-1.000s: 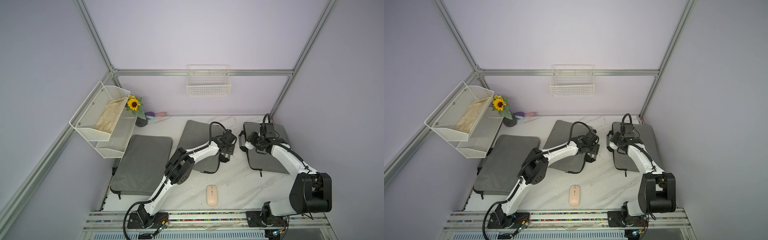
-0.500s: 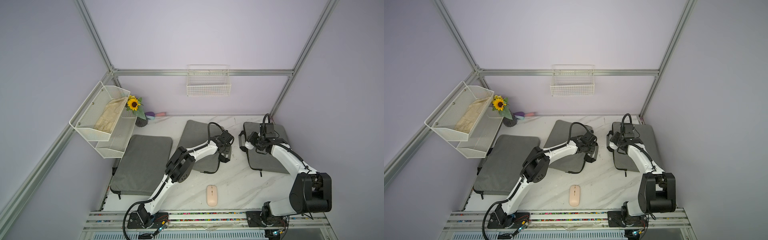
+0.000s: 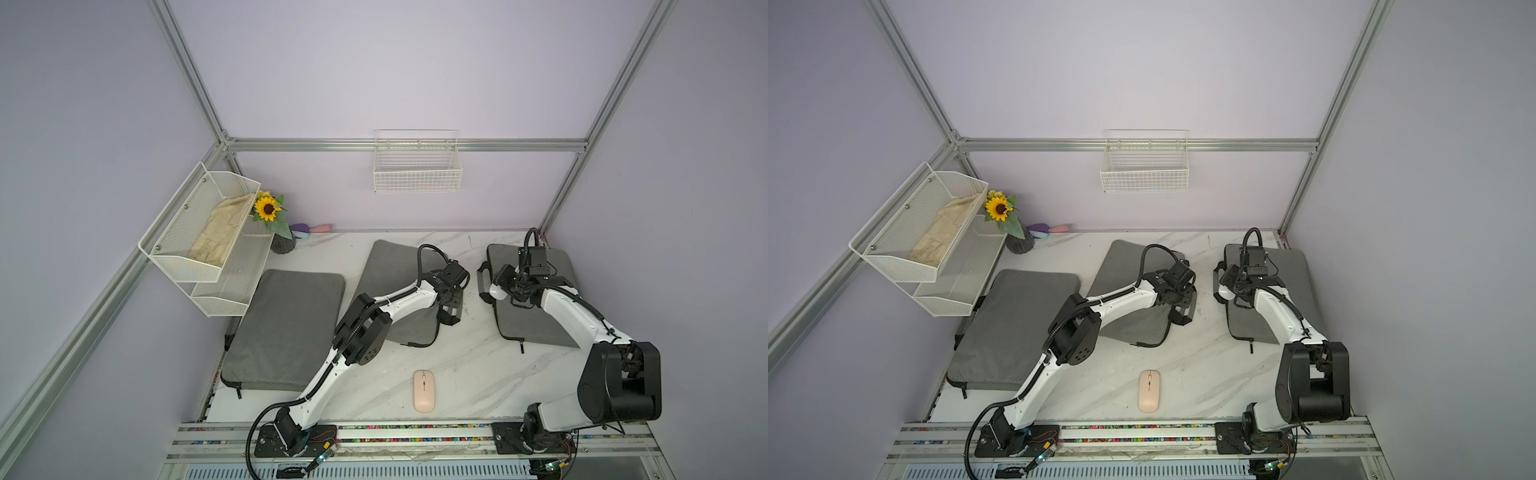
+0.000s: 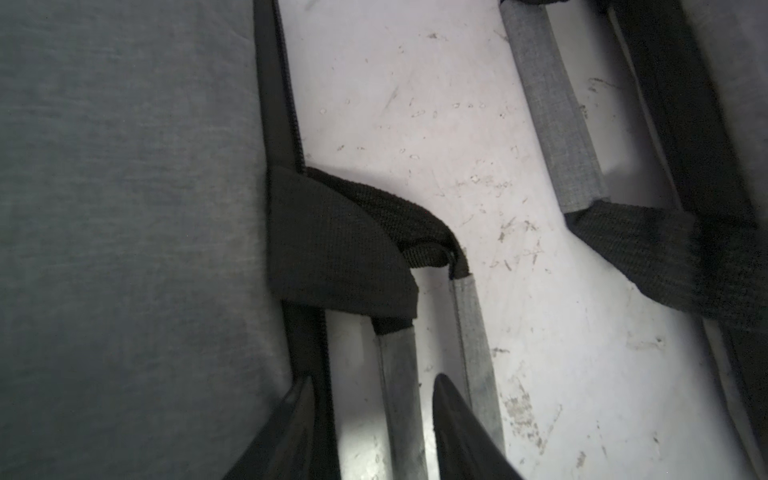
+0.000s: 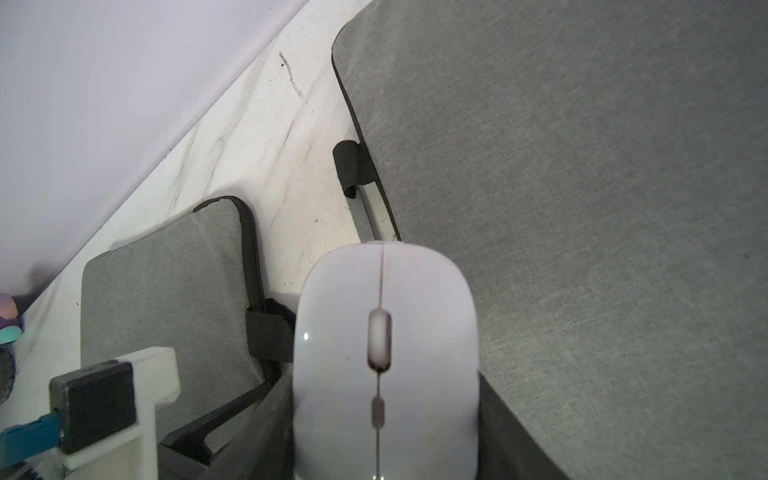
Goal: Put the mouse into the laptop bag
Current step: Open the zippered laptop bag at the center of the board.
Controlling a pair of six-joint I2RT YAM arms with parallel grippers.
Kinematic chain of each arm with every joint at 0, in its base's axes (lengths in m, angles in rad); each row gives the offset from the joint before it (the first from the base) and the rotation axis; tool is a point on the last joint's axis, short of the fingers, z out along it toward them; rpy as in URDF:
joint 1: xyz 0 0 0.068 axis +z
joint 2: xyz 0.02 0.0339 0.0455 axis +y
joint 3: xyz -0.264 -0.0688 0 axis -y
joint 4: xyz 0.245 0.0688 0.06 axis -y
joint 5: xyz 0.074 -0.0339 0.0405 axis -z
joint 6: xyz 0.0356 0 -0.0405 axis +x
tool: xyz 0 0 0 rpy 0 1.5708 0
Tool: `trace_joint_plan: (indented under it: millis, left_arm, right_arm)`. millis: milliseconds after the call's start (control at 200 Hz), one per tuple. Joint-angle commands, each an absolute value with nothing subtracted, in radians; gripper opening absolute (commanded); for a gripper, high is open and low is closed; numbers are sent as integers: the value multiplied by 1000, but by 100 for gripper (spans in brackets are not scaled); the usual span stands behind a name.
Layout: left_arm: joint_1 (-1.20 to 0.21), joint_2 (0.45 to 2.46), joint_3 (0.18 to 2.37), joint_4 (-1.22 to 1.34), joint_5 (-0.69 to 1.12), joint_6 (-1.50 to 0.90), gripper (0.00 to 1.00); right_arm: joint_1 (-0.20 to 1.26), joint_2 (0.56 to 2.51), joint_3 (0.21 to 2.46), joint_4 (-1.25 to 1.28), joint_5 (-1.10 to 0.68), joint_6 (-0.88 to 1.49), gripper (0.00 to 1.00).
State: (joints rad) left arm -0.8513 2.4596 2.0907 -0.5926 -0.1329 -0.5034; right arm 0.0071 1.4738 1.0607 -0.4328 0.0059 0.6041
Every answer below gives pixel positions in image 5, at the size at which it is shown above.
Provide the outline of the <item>white computer mouse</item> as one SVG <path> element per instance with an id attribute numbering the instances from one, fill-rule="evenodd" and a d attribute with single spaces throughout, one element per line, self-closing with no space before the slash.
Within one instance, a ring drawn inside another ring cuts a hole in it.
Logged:
<path id="1" fill-rule="evenodd" d="M 350 245 L 310 271 L 293 361 L 299 479 L 472 479 L 479 348 L 472 293 L 434 250 Z"/>

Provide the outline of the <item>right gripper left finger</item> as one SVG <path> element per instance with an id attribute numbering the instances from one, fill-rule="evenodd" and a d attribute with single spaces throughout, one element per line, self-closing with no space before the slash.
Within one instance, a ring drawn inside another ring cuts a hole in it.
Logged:
<path id="1" fill-rule="evenodd" d="M 257 407 L 251 421 L 200 479 L 293 479 L 292 374 L 285 374 Z"/>

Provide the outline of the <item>grey laptop bag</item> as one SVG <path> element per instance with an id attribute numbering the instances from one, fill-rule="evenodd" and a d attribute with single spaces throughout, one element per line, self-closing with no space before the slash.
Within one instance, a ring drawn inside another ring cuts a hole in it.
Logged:
<path id="1" fill-rule="evenodd" d="M 399 237 L 573 479 L 767 475 L 767 5 L 375 1 L 332 63 Z"/>
<path id="2" fill-rule="evenodd" d="M 157 414 L 159 437 L 275 383 L 294 322 L 265 295 L 255 218 L 234 196 L 207 200 L 83 271 L 83 365 L 149 347 L 176 354 L 181 391 Z"/>

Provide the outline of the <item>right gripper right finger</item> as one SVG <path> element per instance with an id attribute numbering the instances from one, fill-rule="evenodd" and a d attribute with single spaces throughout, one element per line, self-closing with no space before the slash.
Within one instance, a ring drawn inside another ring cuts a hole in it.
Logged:
<path id="1" fill-rule="evenodd" d="M 480 374 L 478 479 L 567 480 Z"/>

